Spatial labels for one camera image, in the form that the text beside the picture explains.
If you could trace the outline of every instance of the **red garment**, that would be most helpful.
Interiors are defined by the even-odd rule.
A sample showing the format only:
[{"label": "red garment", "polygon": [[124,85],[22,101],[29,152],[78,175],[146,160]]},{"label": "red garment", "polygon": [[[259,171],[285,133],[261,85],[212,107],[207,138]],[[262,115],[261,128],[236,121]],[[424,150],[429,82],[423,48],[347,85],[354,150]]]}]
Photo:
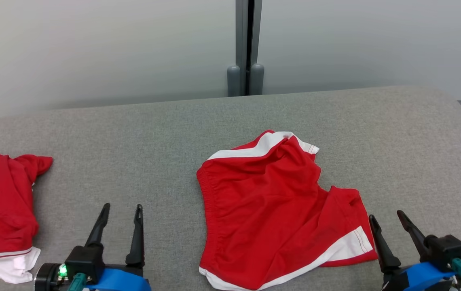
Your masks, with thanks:
[{"label": "red garment", "polygon": [[319,148],[266,131],[197,172],[207,222],[199,271],[221,290],[257,290],[318,266],[377,259],[358,190],[317,184]]},{"label": "red garment", "polygon": [[29,250],[38,223],[33,215],[31,186],[53,158],[0,155],[0,253]]}]

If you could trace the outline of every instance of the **black gap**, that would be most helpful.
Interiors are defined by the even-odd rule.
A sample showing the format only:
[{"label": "black gap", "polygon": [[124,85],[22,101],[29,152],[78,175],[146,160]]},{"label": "black gap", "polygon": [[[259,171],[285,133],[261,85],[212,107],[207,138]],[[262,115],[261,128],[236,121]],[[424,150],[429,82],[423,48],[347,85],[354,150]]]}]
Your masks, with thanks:
[{"label": "black gap", "polygon": [[249,9],[247,15],[247,66],[245,70],[247,72],[247,77],[245,78],[245,95],[249,95],[249,79],[250,79],[250,56],[252,53],[252,28],[254,24],[254,5],[255,0],[249,0]]}]

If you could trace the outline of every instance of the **red fabric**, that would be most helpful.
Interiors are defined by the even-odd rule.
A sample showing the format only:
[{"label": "red fabric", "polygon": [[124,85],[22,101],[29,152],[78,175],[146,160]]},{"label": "red fabric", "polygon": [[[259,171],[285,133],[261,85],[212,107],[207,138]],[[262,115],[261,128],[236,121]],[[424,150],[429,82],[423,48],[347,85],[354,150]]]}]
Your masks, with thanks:
[{"label": "red fabric", "polygon": [[[253,148],[254,141],[236,149]],[[336,240],[359,226],[373,244],[357,190],[317,184],[315,154],[295,136],[259,157],[207,160],[197,172],[207,222],[200,267],[225,282],[255,290],[312,263]],[[361,256],[328,262],[343,266],[376,259]]]},{"label": "red fabric", "polygon": [[31,186],[45,173],[51,157],[0,155],[0,253],[27,250],[38,232]]}]

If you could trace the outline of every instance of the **white fabric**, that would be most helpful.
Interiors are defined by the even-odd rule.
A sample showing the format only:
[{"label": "white fabric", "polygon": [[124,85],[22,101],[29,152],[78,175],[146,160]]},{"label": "white fabric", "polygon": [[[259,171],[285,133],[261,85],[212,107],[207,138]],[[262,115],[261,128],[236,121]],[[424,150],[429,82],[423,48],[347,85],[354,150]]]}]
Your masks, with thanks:
[{"label": "white fabric", "polygon": [[[342,260],[360,256],[371,251],[373,248],[371,243],[367,238],[363,228],[360,226],[357,229],[349,232],[345,236],[342,236],[334,244],[332,244],[323,254],[321,254],[316,260],[314,260],[309,265],[298,269],[297,271],[291,272],[284,276],[281,276],[275,280],[271,280],[263,284],[258,290],[263,290],[265,288],[282,284],[288,280],[302,275],[308,271],[319,267],[327,261],[333,260]],[[244,289],[242,287],[236,286],[234,284],[225,282],[224,280],[218,278],[215,274],[207,271],[206,269],[199,268],[200,274],[207,277],[207,280],[212,287],[219,290],[229,290],[229,291],[248,291],[249,289]]]},{"label": "white fabric", "polygon": [[255,156],[264,156],[266,155],[273,147],[280,143],[284,139],[289,139],[295,136],[299,141],[299,146],[305,152],[310,154],[316,154],[319,151],[313,144],[309,144],[300,140],[296,135],[290,131],[277,131],[275,133],[266,133],[261,136],[258,140],[258,144],[255,147],[249,149],[238,149],[238,150],[223,150],[217,151],[214,155],[210,156],[207,160],[212,160],[215,158],[225,158],[225,157],[255,157]]},{"label": "white fabric", "polygon": [[7,283],[25,283],[33,280],[29,273],[40,255],[40,249],[31,247],[29,250],[11,253],[0,253],[0,279]]}]

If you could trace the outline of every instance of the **green led light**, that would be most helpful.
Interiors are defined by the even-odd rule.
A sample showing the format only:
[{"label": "green led light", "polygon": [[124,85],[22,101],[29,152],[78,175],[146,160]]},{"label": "green led light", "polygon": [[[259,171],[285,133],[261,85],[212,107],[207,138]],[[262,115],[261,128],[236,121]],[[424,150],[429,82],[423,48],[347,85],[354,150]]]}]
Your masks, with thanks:
[{"label": "green led light", "polygon": [[58,276],[67,277],[67,266],[61,265],[60,269],[58,270]]}]

